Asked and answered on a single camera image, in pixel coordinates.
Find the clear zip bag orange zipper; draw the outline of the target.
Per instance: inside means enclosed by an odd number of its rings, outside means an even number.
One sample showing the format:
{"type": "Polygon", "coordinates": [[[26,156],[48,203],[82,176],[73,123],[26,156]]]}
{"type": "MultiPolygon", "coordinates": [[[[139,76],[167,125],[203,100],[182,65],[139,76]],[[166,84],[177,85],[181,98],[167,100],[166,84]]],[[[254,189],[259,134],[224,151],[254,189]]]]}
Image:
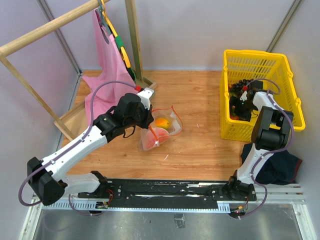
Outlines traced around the clear zip bag orange zipper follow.
{"type": "Polygon", "coordinates": [[[157,148],[183,130],[183,122],[173,105],[169,108],[153,109],[151,113],[154,121],[147,129],[140,130],[141,151],[157,148]]]}

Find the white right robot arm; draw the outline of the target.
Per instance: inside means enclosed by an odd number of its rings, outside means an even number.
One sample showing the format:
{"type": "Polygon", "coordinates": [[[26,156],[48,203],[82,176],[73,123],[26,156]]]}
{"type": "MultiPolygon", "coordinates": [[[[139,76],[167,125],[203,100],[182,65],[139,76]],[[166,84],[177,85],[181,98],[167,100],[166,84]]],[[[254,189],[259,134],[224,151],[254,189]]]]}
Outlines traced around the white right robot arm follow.
{"type": "Polygon", "coordinates": [[[258,173],[270,157],[286,150],[291,142],[289,137],[294,136],[294,114],[284,110],[268,91],[256,91],[243,103],[250,103],[259,115],[251,134],[251,149],[241,167],[229,178],[224,191],[231,200],[254,201],[258,173]]]}

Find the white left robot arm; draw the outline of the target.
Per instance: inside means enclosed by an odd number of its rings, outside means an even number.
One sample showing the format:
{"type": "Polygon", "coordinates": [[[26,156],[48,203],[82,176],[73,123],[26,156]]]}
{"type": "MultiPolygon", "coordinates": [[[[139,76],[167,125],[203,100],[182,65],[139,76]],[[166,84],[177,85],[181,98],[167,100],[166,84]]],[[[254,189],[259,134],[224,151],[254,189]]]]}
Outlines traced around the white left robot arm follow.
{"type": "Polygon", "coordinates": [[[152,98],[154,91],[145,88],[137,94],[126,93],[116,106],[99,115],[83,133],[57,152],[27,163],[28,184],[40,202],[49,206],[61,197],[88,193],[101,198],[107,193],[107,179],[98,171],[68,175],[68,171],[84,157],[113,139],[126,137],[126,129],[147,129],[153,122],[152,98]]]}

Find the yellow green mango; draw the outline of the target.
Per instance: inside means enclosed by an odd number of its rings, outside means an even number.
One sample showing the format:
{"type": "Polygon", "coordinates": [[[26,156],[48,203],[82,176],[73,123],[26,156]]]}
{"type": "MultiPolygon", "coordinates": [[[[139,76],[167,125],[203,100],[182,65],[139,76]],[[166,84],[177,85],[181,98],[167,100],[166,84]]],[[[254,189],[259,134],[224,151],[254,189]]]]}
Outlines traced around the yellow green mango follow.
{"type": "Polygon", "coordinates": [[[170,127],[170,121],[166,118],[159,117],[155,120],[155,125],[157,128],[162,128],[167,130],[170,127]]]}

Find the watermelon slice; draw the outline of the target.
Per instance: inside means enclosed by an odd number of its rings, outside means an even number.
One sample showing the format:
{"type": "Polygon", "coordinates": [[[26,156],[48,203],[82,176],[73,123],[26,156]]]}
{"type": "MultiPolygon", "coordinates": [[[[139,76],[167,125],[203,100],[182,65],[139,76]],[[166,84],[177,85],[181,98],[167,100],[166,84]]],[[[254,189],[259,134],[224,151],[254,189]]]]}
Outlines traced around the watermelon slice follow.
{"type": "Polygon", "coordinates": [[[159,147],[169,138],[167,130],[161,127],[151,127],[142,139],[143,149],[148,151],[153,148],[159,147]]]}

